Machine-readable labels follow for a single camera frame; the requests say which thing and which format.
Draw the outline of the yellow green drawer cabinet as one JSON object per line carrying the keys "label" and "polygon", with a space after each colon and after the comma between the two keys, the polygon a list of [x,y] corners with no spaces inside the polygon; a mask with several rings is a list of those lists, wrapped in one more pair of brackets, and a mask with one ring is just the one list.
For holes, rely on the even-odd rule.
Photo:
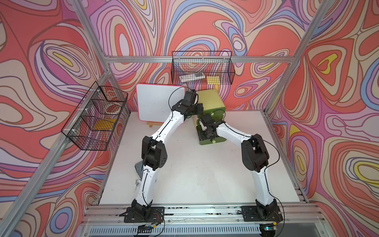
{"label": "yellow green drawer cabinet", "polygon": [[[202,103],[204,110],[225,107],[224,102],[219,96],[218,91],[216,89],[197,91],[197,94],[198,94],[198,104]],[[194,115],[192,117],[192,120],[196,128],[199,127],[200,119],[202,116],[203,114]]]}

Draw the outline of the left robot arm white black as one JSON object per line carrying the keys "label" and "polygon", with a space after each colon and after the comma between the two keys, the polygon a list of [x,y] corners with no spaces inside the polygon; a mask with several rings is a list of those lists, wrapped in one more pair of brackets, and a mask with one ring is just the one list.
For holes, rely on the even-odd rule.
{"label": "left robot arm white black", "polygon": [[153,192],[158,172],[167,162],[165,143],[186,119],[200,115],[203,105],[198,102],[194,89],[185,92],[184,97],[170,107],[170,114],[163,125],[151,136],[142,140],[142,178],[137,197],[132,202],[133,211],[141,216],[152,212]]}

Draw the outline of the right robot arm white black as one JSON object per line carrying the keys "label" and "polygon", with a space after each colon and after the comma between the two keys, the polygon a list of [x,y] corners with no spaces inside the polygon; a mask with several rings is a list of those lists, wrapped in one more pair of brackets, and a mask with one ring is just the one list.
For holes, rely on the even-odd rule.
{"label": "right robot arm white black", "polygon": [[269,153],[265,146],[265,140],[259,134],[251,135],[239,131],[224,120],[214,120],[209,114],[200,119],[200,133],[205,138],[214,140],[222,137],[233,142],[241,148],[242,163],[251,171],[256,188],[257,212],[262,219],[268,218],[272,213],[278,213],[276,198],[270,193],[267,168],[269,167]]}

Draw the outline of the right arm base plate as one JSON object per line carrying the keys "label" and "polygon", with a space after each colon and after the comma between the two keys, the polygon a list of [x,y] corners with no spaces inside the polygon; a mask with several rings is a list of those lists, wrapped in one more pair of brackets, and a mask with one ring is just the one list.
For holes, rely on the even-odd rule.
{"label": "right arm base plate", "polygon": [[280,223],[284,220],[280,208],[274,207],[261,207],[261,206],[242,206],[241,213],[245,222],[269,222]]}

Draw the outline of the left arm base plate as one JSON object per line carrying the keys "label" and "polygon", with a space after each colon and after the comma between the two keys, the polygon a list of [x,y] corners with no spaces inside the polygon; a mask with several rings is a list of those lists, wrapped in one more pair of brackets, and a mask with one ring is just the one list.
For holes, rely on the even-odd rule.
{"label": "left arm base plate", "polygon": [[123,213],[124,223],[162,223],[165,208],[163,206],[148,207],[143,209],[128,207]]}

